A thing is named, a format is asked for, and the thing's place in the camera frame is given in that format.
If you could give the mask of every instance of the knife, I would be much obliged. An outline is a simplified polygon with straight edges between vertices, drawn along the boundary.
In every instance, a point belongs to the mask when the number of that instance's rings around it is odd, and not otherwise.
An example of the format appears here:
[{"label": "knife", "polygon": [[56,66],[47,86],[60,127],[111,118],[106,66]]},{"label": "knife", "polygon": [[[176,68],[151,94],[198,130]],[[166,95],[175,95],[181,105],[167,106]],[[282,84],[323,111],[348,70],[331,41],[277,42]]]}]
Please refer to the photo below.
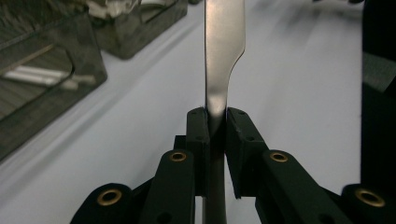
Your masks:
[{"label": "knife", "polygon": [[205,109],[210,135],[209,193],[203,222],[227,223],[224,146],[227,92],[233,66],[245,50],[245,0],[205,0]]}]

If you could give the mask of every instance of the white surface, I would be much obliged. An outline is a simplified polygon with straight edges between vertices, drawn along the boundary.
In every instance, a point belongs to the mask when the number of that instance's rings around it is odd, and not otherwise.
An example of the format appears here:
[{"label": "white surface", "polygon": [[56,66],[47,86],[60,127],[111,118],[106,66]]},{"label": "white surface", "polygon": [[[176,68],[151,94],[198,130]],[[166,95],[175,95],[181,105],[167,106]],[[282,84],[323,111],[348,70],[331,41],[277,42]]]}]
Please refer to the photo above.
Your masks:
[{"label": "white surface", "polygon": [[[135,188],[204,104],[204,4],[139,52],[103,54],[108,81],[0,165],[0,223],[69,223],[96,188]],[[267,145],[288,151],[337,193],[359,182],[361,6],[247,0],[247,47],[229,106]],[[229,223],[259,223],[226,178]],[[197,223],[201,208],[197,206]]]}]

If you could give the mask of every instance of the hole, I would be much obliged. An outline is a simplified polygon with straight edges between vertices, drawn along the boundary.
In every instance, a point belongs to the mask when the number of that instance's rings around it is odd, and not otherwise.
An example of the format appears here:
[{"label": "hole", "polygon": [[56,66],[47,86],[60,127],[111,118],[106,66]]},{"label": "hole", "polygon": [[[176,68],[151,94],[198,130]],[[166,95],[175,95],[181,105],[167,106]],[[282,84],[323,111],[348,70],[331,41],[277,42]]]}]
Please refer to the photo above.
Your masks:
[{"label": "hole", "polygon": [[324,224],[334,224],[334,219],[326,214],[320,214],[319,221]]},{"label": "hole", "polygon": [[187,155],[186,153],[183,152],[175,152],[172,153],[172,155],[170,156],[171,161],[184,161],[186,160]]},{"label": "hole", "polygon": [[355,195],[359,200],[373,207],[385,206],[385,201],[379,195],[368,189],[356,189]]},{"label": "hole", "polygon": [[102,206],[109,206],[111,204],[117,203],[122,196],[119,189],[107,189],[99,194],[97,202]]},{"label": "hole", "polygon": [[279,162],[285,162],[288,160],[288,157],[283,155],[282,153],[279,152],[273,152],[270,154],[271,159],[274,161],[279,161]]},{"label": "hole", "polygon": [[163,212],[157,216],[157,223],[169,223],[171,220],[172,216],[167,212]]}]

